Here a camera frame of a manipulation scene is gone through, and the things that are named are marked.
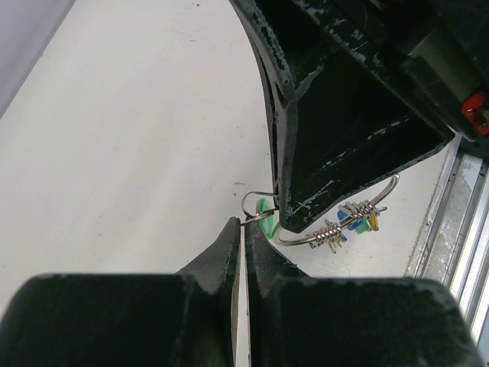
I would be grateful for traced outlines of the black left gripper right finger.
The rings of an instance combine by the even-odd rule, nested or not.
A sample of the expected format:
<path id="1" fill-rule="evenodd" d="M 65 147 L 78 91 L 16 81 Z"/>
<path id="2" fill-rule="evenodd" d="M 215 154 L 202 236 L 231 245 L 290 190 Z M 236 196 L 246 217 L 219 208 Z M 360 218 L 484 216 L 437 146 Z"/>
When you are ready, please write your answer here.
<path id="1" fill-rule="evenodd" d="M 481 366 L 458 305 L 425 278 L 314 278 L 244 227 L 252 366 Z"/>

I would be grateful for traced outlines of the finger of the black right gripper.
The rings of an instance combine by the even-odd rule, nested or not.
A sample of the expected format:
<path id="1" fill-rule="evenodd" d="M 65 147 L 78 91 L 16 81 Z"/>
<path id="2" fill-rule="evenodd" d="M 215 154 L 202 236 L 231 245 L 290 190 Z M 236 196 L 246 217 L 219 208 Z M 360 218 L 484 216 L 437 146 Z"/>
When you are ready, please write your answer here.
<path id="1" fill-rule="evenodd" d="M 272 159 L 273 188 L 278 206 L 290 204 L 290 172 L 297 118 L 290 65 L 270 21 L 265 1 L 232 1 L 248 37 L 264 92 Z"/>

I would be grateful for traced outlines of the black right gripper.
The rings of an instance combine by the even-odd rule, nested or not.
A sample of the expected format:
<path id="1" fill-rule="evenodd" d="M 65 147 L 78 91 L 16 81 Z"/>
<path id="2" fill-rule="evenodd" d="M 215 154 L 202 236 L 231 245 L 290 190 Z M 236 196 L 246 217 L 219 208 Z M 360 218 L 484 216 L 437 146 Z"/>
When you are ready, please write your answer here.
<path id="1" fill-rule="evenodd" d="M 294 1 L 318 73 L 295 97 L 280 223 L 302 232 L 342 200 L 488 136 L 486 1 Z"/>

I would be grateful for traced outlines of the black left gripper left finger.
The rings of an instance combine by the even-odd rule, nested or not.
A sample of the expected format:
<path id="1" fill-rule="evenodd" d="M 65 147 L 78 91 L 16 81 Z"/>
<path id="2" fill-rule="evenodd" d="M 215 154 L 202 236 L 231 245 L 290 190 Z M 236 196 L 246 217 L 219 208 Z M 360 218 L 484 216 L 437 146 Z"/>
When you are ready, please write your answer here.
<path id="1" fill-rule="evenodd" d="M 1 320 L 3 366 L 233 366 L 241 223 L 173 274 L 40 274 Z"/>

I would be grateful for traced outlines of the silver keyring with keys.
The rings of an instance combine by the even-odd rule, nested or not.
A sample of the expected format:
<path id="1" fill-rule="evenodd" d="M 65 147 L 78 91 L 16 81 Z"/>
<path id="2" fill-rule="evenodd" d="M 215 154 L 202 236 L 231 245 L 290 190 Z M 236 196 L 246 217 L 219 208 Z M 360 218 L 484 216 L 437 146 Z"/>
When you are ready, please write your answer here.
<path id="1" fill-rule="evenodd" d="M 325 219 L 322 227 L 299 239 L 282 239 L 280 237 L 281 224 L 274 221 L 274 228 L 271 230 L 272 234 L 269 241 L 284 247 L 308 245 L 310 248 L 317 248 L 326 245 L 332 252 L 336 252 L 348 241 L 345 231 L 361 235 L 365 232 L 377 232 L 379 230 L 379 217 L 387 211 L 387 207 L 381 206 L 380 203 L 394 191 L 399 181 L 400 176 L 394 174 L 390 177 L 386 187 L 373 199 L 343 203 L 338 206 L 336 221 Z M 255 214 L 258 200 L 265 199 L 267 196 L 273 196 L 273 194 L 261 191 L 246 193 L 241 200 L 241 210 L 246 217 L 247 214 Z M 274 219 L 279 209 L 275 207 L 271 209 L 274 210 Z"/>

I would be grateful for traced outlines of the key with green tag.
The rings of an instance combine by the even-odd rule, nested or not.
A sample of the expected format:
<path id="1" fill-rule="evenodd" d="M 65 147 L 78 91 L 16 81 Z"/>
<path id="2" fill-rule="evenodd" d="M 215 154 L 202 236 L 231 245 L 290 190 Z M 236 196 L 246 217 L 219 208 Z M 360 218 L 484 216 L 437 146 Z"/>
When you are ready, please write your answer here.
<path id="1" fill-rule="evenodd" d="M 269 239 L 274 228 L 274 210 L 266 204 L 264 198 L 256 204 L 255 214 L 247 214 L 244 227 L 244 256 L 246 261 L 248 329 L 249 329 L 249 366 L 261 365 L 261 325 L 264 298 L 270 287 L 267 279 L 267 265 L 264 262 L 270 255 Z"/>

